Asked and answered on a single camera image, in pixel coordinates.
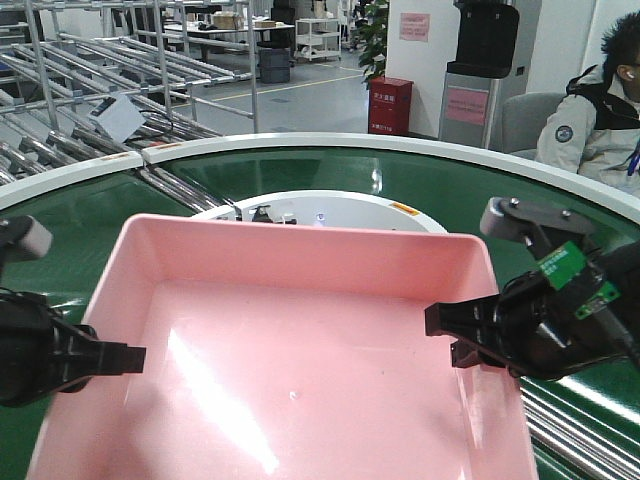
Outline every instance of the potted plant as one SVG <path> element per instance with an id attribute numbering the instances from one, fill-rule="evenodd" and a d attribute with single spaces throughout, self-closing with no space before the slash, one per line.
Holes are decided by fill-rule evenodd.
<path id="1" fill-rule="evenodd" d="M 358 29 L 360 39 L 364 41 L 364 50 L 360 54 L 358 65 L 365 67 L 364 81 L 367 83 L 367 88 L 369 88 L 369 81 L 384 75 L 387 66 L 389 1 L 371 0 L 368 2 L 364 9 L 368 22 Z"/>

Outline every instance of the pink sign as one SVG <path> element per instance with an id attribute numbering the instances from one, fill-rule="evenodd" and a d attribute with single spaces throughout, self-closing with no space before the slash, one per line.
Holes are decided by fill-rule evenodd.
<path id="1" fill-rule="evenodd" d="M 401 13 L 400 40 L 427 42 L 429 40 L 428 13 Z"/>
<path id="2" fill-rule="evenodd" d="M 484 125 L 488 98 L 489 92 L 486 90 L 449 88 L 445 117 L 459 122 Z"/>

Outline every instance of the yellow sticker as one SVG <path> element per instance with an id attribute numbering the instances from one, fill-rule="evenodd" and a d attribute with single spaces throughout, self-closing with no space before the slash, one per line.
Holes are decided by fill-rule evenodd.
<path id="1" fill-rule="evenodd" d="M 157 147 L 153 147 L 156 150 L 166 150 L 167 148 L 179 147 L 182 145 L 181 143 L 168 143 L 166 145 L 159 145 Z"/>
<path id="2" fill-rule="evenodd" d="M 129 156 L 129 152 L 123 152 L 123 153 L 116 153 L 114 155 L 108 155 L 106 157 L 102 157 L 102 160 L 107 161 L 107 160 L 116 160 L 118 158 L 123 158 L 123 157 L 128 157 Z"/>
<path id="3" fill-rule="evenodd" d="M 416 216 L 420 213 L 415 208 L 411 208 L 410 206 L 400 202 L 393 202 L 391 206 L 397 208 L 398 210 L 402 210 L 403 212 L 408 213 L 411 216 Z"/>

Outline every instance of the cardboard box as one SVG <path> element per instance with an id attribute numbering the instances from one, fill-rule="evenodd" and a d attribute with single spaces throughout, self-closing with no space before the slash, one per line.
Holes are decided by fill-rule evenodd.
<path id="1" fill-rule="evenodd" d="M 254 22 L 253 26 L 256 28 L 274 28 L 276 26 L 276 22 L 273 20 L 259 20 Z"/>
<path id="2" fill-rule="evenodd" d="M 213 14 L 213 24 L 221 30 L 240 30 L 244 26 L 244 19 L 235 12 L 216 12 Z"/>

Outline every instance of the person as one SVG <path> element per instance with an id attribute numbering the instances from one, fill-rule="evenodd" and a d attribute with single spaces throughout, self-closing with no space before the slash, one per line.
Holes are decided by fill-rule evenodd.
<path id="1" fill-rule="evenodd" d="M 640 11 L 602 38 L 605 61 L 567 85 L 536 160 L 640 197 Z"/>

